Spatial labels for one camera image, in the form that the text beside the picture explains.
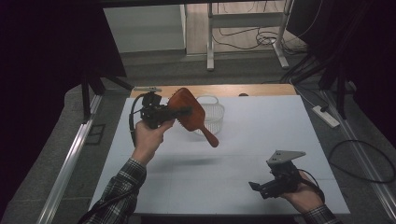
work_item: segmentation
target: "white tabletop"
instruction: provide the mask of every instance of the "white tabletop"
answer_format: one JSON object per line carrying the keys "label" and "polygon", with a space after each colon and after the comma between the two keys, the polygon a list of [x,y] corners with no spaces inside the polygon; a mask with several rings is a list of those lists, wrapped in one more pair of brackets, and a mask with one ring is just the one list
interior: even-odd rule
{"label": "white tabletop", "polygon": [[[133,101],[126,100],[91,206],[132,154],[128,118]],[[220,97],[219,102],[225,107],[219,146],[213,148],[176,122],[148,164],[136,214],[298,214],[286,200],[264,200],[248,184],[274,179],[265,161],[276,150],[304,151],[293,163],[315,177],[335,214],[349,213],[300,96]],[[140,120],[138,113],[134,119]]]}

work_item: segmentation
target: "power strip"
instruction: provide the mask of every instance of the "power strip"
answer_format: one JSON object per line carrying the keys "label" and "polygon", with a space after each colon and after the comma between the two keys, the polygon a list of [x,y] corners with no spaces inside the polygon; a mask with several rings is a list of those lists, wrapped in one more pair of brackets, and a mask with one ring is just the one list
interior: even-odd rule
{"label": "power strip", "polygon": [[338,125],[340,125],[340,123],[335,118],[333,118],[329,113],[327,113],[326,111],[321,112],[320,109],[321,109],[320,105],[317,105],[312,108],[315,114],[317,114],[321,119],[323,119],[327,124],[329,124],[330,127],[335,128]]}

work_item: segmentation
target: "wire basket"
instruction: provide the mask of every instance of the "wire basket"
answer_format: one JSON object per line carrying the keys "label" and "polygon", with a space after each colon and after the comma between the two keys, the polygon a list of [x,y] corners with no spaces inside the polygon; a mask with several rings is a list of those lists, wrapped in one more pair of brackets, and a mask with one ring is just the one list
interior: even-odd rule
{"label": "wire basket", "polygon": [[[202,108],[205,111],[205,127],[213,134],[216,134],[221,131],[222,121],[224,117],[224,106],[219,103],[218,97],[214,95],[202,95],[198,96],[196,99],[198,101],[199,98],[213,98],[216,100],[215,103],[200,103]],[[204,135],[201,130],[197,129],[194,131],[200,135]]]}

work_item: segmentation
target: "wooden hairbrush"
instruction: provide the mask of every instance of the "wooden hairbrush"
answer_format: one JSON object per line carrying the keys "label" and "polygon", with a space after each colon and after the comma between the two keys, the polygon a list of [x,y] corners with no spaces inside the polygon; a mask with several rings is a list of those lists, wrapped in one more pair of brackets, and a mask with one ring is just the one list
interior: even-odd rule
{"label": "wooden hairbrush", "polygon": [[177,120],[187,131],[192,132],[197,129],[201,130],[210,146],[217,147],[219,145],[218,138],[213,135],[204,125],[205,111],[198,103],[192,93],[186,89],[179,89],[168,102],[168,107],[173,110],[179,110],[182,107],[191,107],[191,114],[178,116]]}

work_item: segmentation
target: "aluminum rail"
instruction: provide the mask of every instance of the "aluminum rail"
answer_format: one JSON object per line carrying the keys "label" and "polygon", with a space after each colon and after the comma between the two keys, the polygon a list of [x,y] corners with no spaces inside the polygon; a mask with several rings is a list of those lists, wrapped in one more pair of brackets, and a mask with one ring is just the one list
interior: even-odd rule
{"label": "aluminum rail", "polygon": [[[335,101],[334,99],[328,95],[326,91],[321,92],[323,96],[326,98],[326,100],[329,102],[329,108],[334,114],[335,117],[340,121],[340,125],[342,129],[344,130],[344,136],[346,139],[354,139],[358,140],[356,134],[354,133],[352,127],[349,125],[347,120],[344,120],[341,118],[341,116],[338,114],[337,110],[334,107]],[[375,169],[375,166],[373,165],[372,161],[370,160],[369,156],[366,154],[364,151],[363,145],[362,144],[353,144],[352,145],[352,152],[358,161],[359,165],[361,166],[361,169],[363,172],[366,174],[368,178],[374,179],[374,180],[383,180],[381,174]],[[389,218],[393,223],[396,223],[396,201],[395,197],[392,194],[392,192],[389,190],[389,187],[385,184],[376,184],[376,183],[371,183],[378,199],[382,203],[382,205],[385,208],[385,211],[388,213]]]}
{"label": "aluminum rail", "polygon": [[81,124],[81,126],[79,127],[76,138],[64,160],[64,165],[62,166],[61,171],[59,172],[58,177],[55,180],[46,204],[44,205],[43,210],[41,211],[41,214],[38,218],[37,224],[47,224],[52,222],[58,209],[59,203],[64,196],[64,191],[70,180],[70,176],[72,175],[73,170],[76,166],[79,153],[84,146],[84,142],[87,138],[88,133],[90,132],[94,115],[97,108],[99,107],[101,100],[102,96],[95,95],[93,97],[93,100],[91,102],[91,117],[89,118],[87,123]]}

